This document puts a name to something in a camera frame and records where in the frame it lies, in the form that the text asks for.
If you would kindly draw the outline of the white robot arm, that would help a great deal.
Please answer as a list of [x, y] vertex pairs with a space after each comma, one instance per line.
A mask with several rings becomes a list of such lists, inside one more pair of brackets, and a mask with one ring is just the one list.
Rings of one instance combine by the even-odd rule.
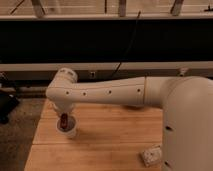
[[213, 80], [136, 77], [79, 83], [61, 68], [46, 89], [59, 115], [75, 103], [151, 106], [163, 112], [162, 171], [213, 171]]

